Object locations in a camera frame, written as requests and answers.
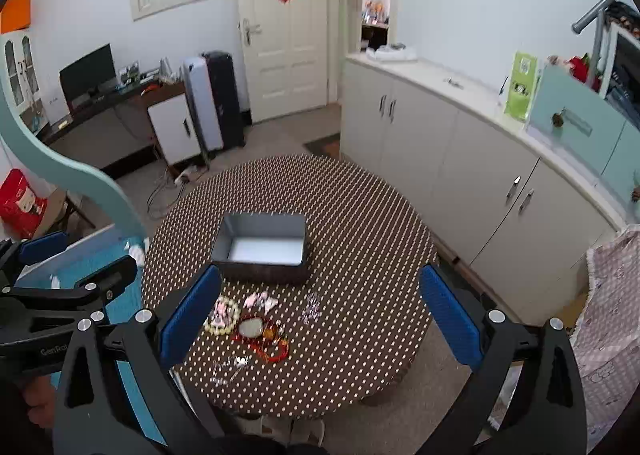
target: human hand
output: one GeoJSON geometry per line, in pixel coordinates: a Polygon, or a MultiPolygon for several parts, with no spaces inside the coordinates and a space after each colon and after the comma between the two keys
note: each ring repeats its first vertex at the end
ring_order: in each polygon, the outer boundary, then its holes
{"type": "Polygon", "coordinates": [[[56,389],[49,375],[36,377],[22,391],[24,402],[30,406],[29,420],[41,428],[53,428],[56,389]]]}

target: metal pole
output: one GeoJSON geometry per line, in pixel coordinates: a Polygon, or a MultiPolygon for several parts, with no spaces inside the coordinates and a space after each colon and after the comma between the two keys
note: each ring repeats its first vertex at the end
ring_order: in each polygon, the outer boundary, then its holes
{"type": "Polygon", "coordinates": [[[604,34],[604,9],[605,7],[601,8],[596,14],[596,37],[593,40],[593,51],[591,52],[591,62],[589,72],[587,73],[587,86],[589,88],[593,88],[593,82],[596,79],[596,72],[598,71],[600,49],[602,48],[602,35],[604,34]]]}
{"type": "Polygon", "coordinates": [[[609,5],[611,5],[616,0],[600,0],[596,5],[594,5],[590,11],[582,16],[577,22],[571,25],[571,29],[576,33],[580,34],[590,24],[593,20],[596,19],[598,15],[598,11],[606,9],[609,5]]]}

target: red bag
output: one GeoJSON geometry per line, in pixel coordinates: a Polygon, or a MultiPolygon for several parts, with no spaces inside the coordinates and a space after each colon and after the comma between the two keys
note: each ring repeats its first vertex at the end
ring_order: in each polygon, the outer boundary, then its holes
{"type": "Polygon", "coordinates": [[[20,234],[30,239],[40,225],[47,209],[47,199],[36,197],[26,177],[12,169],[0,187],[0,218],[20,234]]]}

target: open box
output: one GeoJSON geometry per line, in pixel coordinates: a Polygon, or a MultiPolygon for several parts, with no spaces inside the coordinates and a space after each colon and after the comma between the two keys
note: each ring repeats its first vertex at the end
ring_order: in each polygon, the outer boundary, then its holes
{"type": "Polygon", "coordinates": [[[232,281],[304,283],[309,276],[305,215],[227,213],[211,260],[232,281]]]}

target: brown polka dot tablecloth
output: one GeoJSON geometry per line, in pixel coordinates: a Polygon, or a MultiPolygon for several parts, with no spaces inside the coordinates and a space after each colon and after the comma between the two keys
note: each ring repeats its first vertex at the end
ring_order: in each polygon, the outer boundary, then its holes
{"type": "Polygon", "coordinates": [[[430,322],[418,291],[433,260],[429,229],[395,189],[350,162],[312,155],[241,164],[201,183],[164,219],[146,257],[145,306],[154,308],[209,260],[225,213],[303,213],[310,240],[304,285],[224,283],[240,307],[254,292],[279,304],[268,317],[289,337],[289,357],[265,364],[229,336],[200,331],[178,371],[221,408],[278,417],[318,417],[380,391],[409,368],[430,322]],[[320,314],[307,324],[307,294],[320,314]],[[250,359],[227,385],[215,363],[250,359]]]}

